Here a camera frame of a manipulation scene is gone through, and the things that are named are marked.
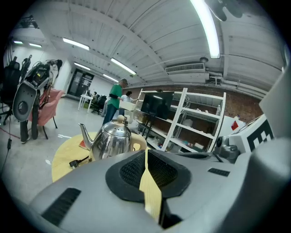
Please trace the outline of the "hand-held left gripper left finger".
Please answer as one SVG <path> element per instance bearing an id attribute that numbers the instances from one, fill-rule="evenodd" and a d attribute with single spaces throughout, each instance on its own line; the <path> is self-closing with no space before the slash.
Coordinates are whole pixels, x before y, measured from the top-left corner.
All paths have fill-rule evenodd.
<path id="1" fill-rule="evenodd" d="M 139 189 L 145 152 L 90 162 L 42 190 L 30 207 L 53 233 L 159 233 Z"/>

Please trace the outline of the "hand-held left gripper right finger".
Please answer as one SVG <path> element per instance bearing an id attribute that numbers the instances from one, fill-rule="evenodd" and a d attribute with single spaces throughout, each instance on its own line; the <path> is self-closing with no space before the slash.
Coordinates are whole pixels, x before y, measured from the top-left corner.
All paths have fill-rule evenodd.
<path id="1" fill-rule="evenodd" d="M 167 229 L 218 195 L 233 165 L 158 150 L 148 151 L 148 170 L 161 191 L 159 224 Z"/>

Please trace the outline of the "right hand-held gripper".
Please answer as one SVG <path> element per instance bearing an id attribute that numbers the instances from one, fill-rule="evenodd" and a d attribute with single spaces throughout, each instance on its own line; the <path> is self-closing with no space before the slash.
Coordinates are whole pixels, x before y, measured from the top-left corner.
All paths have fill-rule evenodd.
<path id="1" fill-rule="evenodd" d="M 223 162 L 223 159 L 235 163 L 239 155 L 252 152 L 262 143 L 274 139 L 272 129 L 266 116 L 260 117 L 244 125 L 241 129 L 228 136 L 217 138 L 213 153 L 185 152 L 176 153 L 178 156 L 211 162 Z"/>

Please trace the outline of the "stainless steel kettle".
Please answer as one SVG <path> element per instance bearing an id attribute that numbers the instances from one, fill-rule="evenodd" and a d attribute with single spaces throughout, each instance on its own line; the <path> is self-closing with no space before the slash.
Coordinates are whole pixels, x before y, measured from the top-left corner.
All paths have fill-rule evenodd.
<path id="1" fill-rule="evenodd" d="M 132 133 L 122 122 L 123 115 L 119 115 L 116 121 L 104 124 L 91 139 L 84 124 L 79 123 L 83 140 L 90 162 L 113 157 L 122 153 L 134 151 L 134 145 L 139 144 L 141 150 L 147 148 L 147 142 L 141 135 Z"/>

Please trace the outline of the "white metal shelf unit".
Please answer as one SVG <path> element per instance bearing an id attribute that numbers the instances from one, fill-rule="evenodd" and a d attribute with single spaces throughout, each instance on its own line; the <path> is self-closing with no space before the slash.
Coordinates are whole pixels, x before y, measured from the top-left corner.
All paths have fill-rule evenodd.
<path id="1" fill-rule="evenodd" d="M 211 152 L 222 126 L 226 93 L 215 96 L 190 92 L 187 88 L 174 91 L 165 119 L 141 111 L 145 96 L 157 93 L 141 90 L 135 108 L 139 133 L 148 145 L 170 152 Z"/>

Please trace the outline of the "grey metal cabinet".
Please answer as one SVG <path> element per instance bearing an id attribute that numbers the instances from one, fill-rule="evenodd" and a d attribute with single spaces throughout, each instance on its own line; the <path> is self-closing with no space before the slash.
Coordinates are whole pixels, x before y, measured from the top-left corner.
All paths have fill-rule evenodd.
<path id="1" fill-rule="evenodd" d="M 246 123 L 241 121 L 238 116 L 224 116 L 219 136 L 228 136 L 241 129 L 245 124 Z"/>

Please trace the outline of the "black flat screen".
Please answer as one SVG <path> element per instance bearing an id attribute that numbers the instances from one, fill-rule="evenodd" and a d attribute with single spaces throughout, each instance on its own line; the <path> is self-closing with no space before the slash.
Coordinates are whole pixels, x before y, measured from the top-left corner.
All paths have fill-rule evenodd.
<path id="1" fill-rule="evenodd" d="M 171 108 L 174 92 L 146 93 L 141 111 L 166 120 Z"/>

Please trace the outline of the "white ceiling air conditioner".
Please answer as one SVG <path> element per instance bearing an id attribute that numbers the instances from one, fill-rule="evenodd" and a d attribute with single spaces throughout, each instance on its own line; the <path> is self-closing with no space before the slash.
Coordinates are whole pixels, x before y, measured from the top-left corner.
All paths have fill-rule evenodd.
<path id="1" fill-rule="evenodd" d="M 204 63 L 189 63 L 189 64 L 180 64 L 175 66 L 169 66 L 165 68 L 166 73 L 175 74 L 175 73 L 201 73 L 205 72 Z"/>

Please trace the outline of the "black office chair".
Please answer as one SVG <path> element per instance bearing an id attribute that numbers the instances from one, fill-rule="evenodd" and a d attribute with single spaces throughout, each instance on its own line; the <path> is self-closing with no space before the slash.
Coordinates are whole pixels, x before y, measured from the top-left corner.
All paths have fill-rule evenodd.
<path id="1" fill-rule="evenodd" d="M 98 100 L 93 104 L 92 113 L 97 113 L 98 115 L 102 113 L 106 99 L 106 96 L 100 96 Z"/>

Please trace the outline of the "pink folding chair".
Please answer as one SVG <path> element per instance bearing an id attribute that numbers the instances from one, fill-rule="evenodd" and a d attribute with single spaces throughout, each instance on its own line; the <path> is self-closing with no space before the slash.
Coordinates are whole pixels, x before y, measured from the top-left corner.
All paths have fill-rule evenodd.
<path id="1" fill-rule="evenodd" d="M 52 118 L 57 128 L 54 117 L 56 116 L 56 108 L 59 100 L 64 94 L 63 90 L 51 89 L 48 101 L 42 106 L 42 108 L 33 108 L 28 118 L 31 121 L 31 135 L 35 140 L 38 137 L 38 126 L 43 127 L 46 139 L 48 139 L 45 132 L 46 123 Z"/>

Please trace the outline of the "person's white shirt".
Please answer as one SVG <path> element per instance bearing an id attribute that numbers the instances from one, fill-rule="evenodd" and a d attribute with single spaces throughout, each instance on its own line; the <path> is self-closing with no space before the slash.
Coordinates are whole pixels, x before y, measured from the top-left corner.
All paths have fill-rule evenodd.
<path id="1" fill-rule="evenodd" d="M 275 137 L 291 138 L 291 65 L 259 103 Z"/>

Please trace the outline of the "black double door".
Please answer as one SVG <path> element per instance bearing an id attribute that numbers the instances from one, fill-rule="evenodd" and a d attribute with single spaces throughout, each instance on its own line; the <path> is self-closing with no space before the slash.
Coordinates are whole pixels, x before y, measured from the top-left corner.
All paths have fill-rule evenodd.
<path id="1" fill-rule="evenodd" d="M 70 96 L 80 97 L 89 90 L 94 76 L 80 69 L 75 69 L 70 81 L 67 94 Z"/>

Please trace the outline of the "grey oval shell device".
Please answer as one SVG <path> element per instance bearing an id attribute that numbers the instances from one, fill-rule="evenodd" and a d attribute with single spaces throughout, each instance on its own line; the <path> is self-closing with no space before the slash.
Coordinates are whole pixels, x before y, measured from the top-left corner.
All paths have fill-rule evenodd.
<path id="1" fill-rule="evenodd" d="M 27 81 L 23 81 L 16 91 L 13 101 L 13 115 L 20 121 L 26 121 L 32 111 L 37 90 Z"/>

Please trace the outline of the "ceiling light tube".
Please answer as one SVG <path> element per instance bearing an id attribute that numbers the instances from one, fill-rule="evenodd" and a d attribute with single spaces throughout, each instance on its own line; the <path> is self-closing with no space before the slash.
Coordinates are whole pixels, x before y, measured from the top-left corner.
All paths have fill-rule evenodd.
<path id="1" fill-rule="evenodd" d="M 111 81 L 116 82 L 116 83 L 119 82 L 118 80 L 116 80 L 116 79 L 114 79 L 114 78 L 112 78 L 112 77 L 110 77 L 110 76 L 108 76 L 108 75 L 106 75 L 106 74 L 103 74 L 103 76 L 106 77 L 106 78 L 108 78 L 108 79 L 111 80 Z"/>
<path id="2" fill-rule="evenodd" d="M 116 64 L 117 66 L 121 67 L 122 69 L 126 70 L 127 72 L 129 72 L 132 75 L 136 75 L 136 72 L 134 72 L 132 69 L 130 69 L 129 67 L 125 66 L 123 63 L 119 62 L 118 60 L 116 60 L 115 58 L 111 58 L 110 59 L 111 62 L 113 62 L 114 64 Z"/>
<path id="3" fill-rule="evenodd" d="M 219 41 L 211 11 L 204 0 L 190 0 L 202 23 L 211 59 L 220 58 Z"/>
<path id="4" fill-rule="evenodd" d="M 63 38 L 63 41 L 65 43 L 71 44 L 73 46 L 77 46 L 77 47 L 85 49 L 87 51 L 89 51 L 89 49 L 90 49 L 89 46 L 87 46 L 87 45 L 84 45 L 82 43 L 79 43 L 79 42 L 76 42 L 76 41 L 73 41 L 73 40 L 70 40 L 70 39 L 67 39 L 67 38 Z"/>
<path id="5" fill-rule="evenodd" d="M 79 64 L 79 63 L 77 63 L 77 62 L 74 62 L 74 65 L 77 66 L 77 67 L 80 67 L 80 68 L 82 68 L 82 69 L 85 69 L 85 70 L 90 71 L 90 68 L 88 68 L 88 67 L 86 67 L 86 66 L 84 66 L 84 65 L 81 65 L 81 64 Z"/>

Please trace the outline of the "black swivel chair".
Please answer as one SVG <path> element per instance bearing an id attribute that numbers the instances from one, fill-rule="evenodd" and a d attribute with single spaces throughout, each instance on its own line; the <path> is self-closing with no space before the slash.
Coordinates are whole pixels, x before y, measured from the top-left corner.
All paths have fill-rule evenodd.
<path id="1" fill-rule="evenodd" d="M 6 125 L 6 120 L 13 115 L 13 101 L 21 76 L 20 64 L 16 61 L 15 56 L 8 66 L 4 68 L 4 76 L 2 88 L 0 89 L 0 103 L 6 104 L 9 107 L 7 111 L 0 113 L 0 118 L 5 115 L 3 125 Z"/>

